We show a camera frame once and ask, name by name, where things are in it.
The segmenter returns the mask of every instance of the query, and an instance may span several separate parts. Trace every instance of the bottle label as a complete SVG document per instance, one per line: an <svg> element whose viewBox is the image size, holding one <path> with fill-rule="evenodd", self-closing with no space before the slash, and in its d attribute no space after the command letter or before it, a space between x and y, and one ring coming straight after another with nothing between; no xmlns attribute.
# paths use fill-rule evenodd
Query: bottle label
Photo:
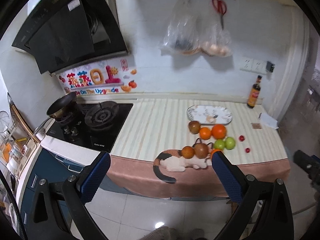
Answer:
<svg viewBox="0 0 320 240"><path fill-rule="evenodd" d="M257 99L258 99L258 96L259 96L259 93L260 93L259 90L256 90L254 88L251 89L251 92L250 92L250 95L248 98L248 105L249 106L252 106L252 107L255 106Z"/></svg>

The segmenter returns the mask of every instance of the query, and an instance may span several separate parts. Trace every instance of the paper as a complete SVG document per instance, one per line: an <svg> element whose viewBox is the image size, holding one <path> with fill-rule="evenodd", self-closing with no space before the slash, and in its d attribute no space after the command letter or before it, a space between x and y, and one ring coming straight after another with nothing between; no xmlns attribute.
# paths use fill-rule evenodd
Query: paper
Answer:
<svg viewBox="0 0 320 240"><path fill-rule="evenodd" d="M266 125L270 128L272 128L273 130L278 129L278 121L276 119L274 119L273 117L271 117L270 115L268 115L267 113L261 113L259 116L260 122L263 125Z"/></svg>

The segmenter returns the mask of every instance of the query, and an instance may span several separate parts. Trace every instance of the white plate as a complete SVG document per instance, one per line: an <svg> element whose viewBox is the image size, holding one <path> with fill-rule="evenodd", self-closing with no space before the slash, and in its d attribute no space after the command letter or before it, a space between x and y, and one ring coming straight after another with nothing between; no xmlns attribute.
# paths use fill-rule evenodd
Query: white plate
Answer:
<svg viewBox="0 0 320 240"><path fill-rule="evenodd" d="M227 124L232 121L230 110L222 106L194 105L188 108L187 115L191 121L200 124Z"/></svg>

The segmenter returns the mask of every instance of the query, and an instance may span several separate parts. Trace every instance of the white tiled wall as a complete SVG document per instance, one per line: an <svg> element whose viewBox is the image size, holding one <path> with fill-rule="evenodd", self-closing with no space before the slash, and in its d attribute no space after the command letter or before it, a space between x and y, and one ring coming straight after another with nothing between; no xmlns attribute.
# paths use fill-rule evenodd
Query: white tiled wall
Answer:
<svg viewBox="0 0 320 240"><path fill-rule="evenodd" d="M63 91L55 77L49 73L40 74L33 56L17 52L12 42L21 25L27 18L27 6L18 13L0 41L0 70L5 86L13 101L31 129L36 128L47 118L48 107ZM0 91L5 98L1 104L6 105L6 91Z"/></svg>
<svg viewBox="0 0 320 240"><path fill-rule="evenodd" d="M261 97L268 110L284 74L291 32L290 8L276 0L225 0L228 12L224 21L231 33L233 56L162 55L158 44L176 1L116 0L120 28L132 50L128 62L133 62L143 78L138 83L139 91L246 97L256 74L240 71L237 62L241 56L247 56L276 64L274 73L262 80ZM210 0L191 2L200 19L208 13ZM18 109L34 129L63 91L56 78L48 73L40 75L32 56L11 47L26 17L24 7L0 41L0 70Z"/></svg>
<svg viewBox="0 0 320 240"><path fill-rule="evenodd" d="M197 92L247 97L255 73L239 70L241 56L269 60L274 73L262 79L261 97L268 110L284 74L291 33L290 8L276 0L225 0L225 27L233 56L162 55L158 48L164 24L177 0L116 0L120 29L132 50L130 62L139 71L137 90ZM191 0L201 20L213 10L210 0Z"/></svg>

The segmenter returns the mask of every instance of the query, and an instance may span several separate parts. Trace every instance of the black range hood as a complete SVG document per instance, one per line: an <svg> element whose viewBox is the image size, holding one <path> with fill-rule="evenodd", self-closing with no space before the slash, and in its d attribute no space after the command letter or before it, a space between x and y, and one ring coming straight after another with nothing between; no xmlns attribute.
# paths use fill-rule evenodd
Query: black range hood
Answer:
<svg viewBox="0 0 320 240"><path fill-rule="evenodd" d="M12 46L33 55L40 73L128 55L105 0L41 0Z"/></svg>

